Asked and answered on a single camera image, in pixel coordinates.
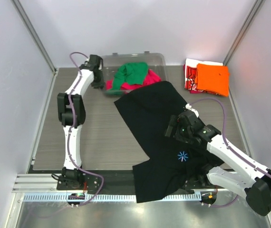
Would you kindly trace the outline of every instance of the garment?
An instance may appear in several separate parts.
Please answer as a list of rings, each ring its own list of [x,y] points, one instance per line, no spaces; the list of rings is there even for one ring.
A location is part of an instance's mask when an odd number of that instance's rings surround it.
[[[186,104],[166,81],[136,89],[115,101],[125,123],[150,158],[133,166],[138,203],[161,200],[198,174],[203,165],[223,163],[206,150],[191,149],[164,136],[171,115],[179,115]]]
[[[222,96],[229,95],[229,70],[227,66],[197,65],[197,88]]]
[[[112,90],[119,90],[124,82],[129,85],[142,85],[147,73],[147,63],[126,63],[117,70],[112,83]]]
[[[139,85],[139,84],[130,85],[127,82],[124,82],[121,85],[120,89],[121,90],[134,90],[134,89],[138,89],[143,86],[151,85],[153,83],[161,82],[161,81],[162,81],[161,78],[153,70],[149,69],[142,85]],[[106,81],[106,90],[113,88],[113,82],[114,82],[114,80]]]
[[[190,93],[202,93],[203,90],[200,90],[197,88],[197,82],[195,82],[196,79],[196,71],[197,71],[197,65],[198,64],[205,64],[205,65],[215,65],[215,66],[223,66],[223,63],[218,62],[211,62],[211,61],[199,61],[191,58],[187,58],[185,61],[185,67],[184,67],[184,75],[185,75],[185,89],[190,90]]]

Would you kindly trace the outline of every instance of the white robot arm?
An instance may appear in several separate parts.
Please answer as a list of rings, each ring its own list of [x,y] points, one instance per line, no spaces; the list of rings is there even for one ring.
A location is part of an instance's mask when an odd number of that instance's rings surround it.
[[[80,73],[77,74],[77,77],[71,87],[65,92],[66,94],[71,94],[72,95],[81,95],[81,97],[84,96],[85,92],[93,83],[94,81],[94,74],[93,71],[90,71],[88,69],[82,69],[81,70],[82,77],[80,77]],[[77,84],[76,88],[73,89],[78,82],[78,79],[81,78],[80,82]],[[71,136],[69,140],[69,148],[70,148],[70,153],[72,155],[72,159],[74,162],[77,164],[77,166],[81,167],[82,166],[82,161],[80,158],[80,151],[79,151],[79,145],[80,145],[80,134],[82,130],[82,124],[77,126],[77,128],[72,128],[71,129]],[[74,170],[75,166],[72,164],[71,159],[69,158],[68,155],[68,132],[70,129],[70,125],[63,126],[64,132],[65,132],[65,148],[66,148],[66,155],[65,155],[65,163],[64,167],[66,167],[69,170]]]
[[[202,167],[202,171],[212,185],[243,197],[256,213],[266,216],[271,211],[271,170],[231,144],[218,129],[204,125],[189,104],[184,110],[171,117],[165,136],[207,150],[227,163],[236,174],[212,165]]]
[[[58,190],[68,190],[71,186],[82,186],[84,183],[83,173],[75,166],[82,167],[80,134],[86,118],[82,97],[90,85],[94,88],[103,88],[102,67],[103,59],[97,55],[90,55],[90,58],[79,67],[79,72],[71,87],[65,93],[58,94],[58,119],[64,128],[66,151],[64,167],[61,176],[58,177]],[[73,102],[74,114],[69,105],[69,95]],[[74,115],[76,122],[72,127]]]
[[[80,71],[71,87],[65,93],[58,94],[58,118],[64,128],[66,143],[65,162],[62,174],[58,177],[58,190],[67,190],[69,183],[79,185],[84,183],[83,173],[75,167],[71,159],[78,167],[82,166],[80,134],[86,118],[82,96],[90,85],[94,88],[104,86],[102,65],[101,57],[90,55],[90,58],[80,66]],[[71,94],[75,109],[76,124],[74,128],[71,128],[73,113],[69,107],[69,94]],[[271,179],[262,173],[271,175],[271,170],[232,145],[212,125],[205,126],[199,119],[199,113],[189,104],[179,116],[172,116],[165,136],[174,137],[189,144],[190,147],[207,150],[219,157],[234,169],[236,174],[227,172],[218,166],[204,167],[204,175],[208,181],[212,185],[221,186],[245,198],[249,206],[260,215],[265,216],[271,211]]]

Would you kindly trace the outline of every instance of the gray wooden table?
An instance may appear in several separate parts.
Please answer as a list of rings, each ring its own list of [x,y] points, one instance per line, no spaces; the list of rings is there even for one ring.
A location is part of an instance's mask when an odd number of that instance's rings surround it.
[[[205,97],[216,97],[227,109],[227,138],[244,151],[229,98],[209,94],[190,94],[183,88],[182,66],[167,66],[168,80],[189,103]],[[58,120],[57,94],[65,92],[77,75],[74,68],[60,68],[52,91],[43,130],[35,156],[34,170],[61,170],[65,158],[65,137]],[[131,170],[148,160],[126,126],[114,101],[101,91],[89,88],[84,96],[86,121],[81,134],[81,159],[87,170]],[[206,100],[194,105],[201,119],[222,129],[223,113],[218,103]]]

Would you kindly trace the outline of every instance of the blue logo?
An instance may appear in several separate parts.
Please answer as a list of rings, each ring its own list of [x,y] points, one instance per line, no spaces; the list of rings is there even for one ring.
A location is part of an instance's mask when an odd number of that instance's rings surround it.
[[[185,162],[187,159],[188,159],[188,154],[185,153],[185,151],[179,152],[179,154],[178,154],[178,160],[181,160],[182,162],[183,161]]]

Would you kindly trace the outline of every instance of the plastic storage bin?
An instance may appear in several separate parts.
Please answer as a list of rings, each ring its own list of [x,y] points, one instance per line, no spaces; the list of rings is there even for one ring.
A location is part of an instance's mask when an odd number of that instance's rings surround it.
[[[164,56],[160,53],[141,53],[141,54],[129,54],[129,55],[118,55],[113,53],[110,56],[103,56],[103,77],[104,81],[112,80],[114,75],[120,66],[125,63],[136,63],[146,62],[150,69],[160,76],[162,81],[167,81],[167,72],[165,69]],[[104,88],[105,95],[109,96],[120,96],[124,93],[129,93],[131,90],[106,90]]]

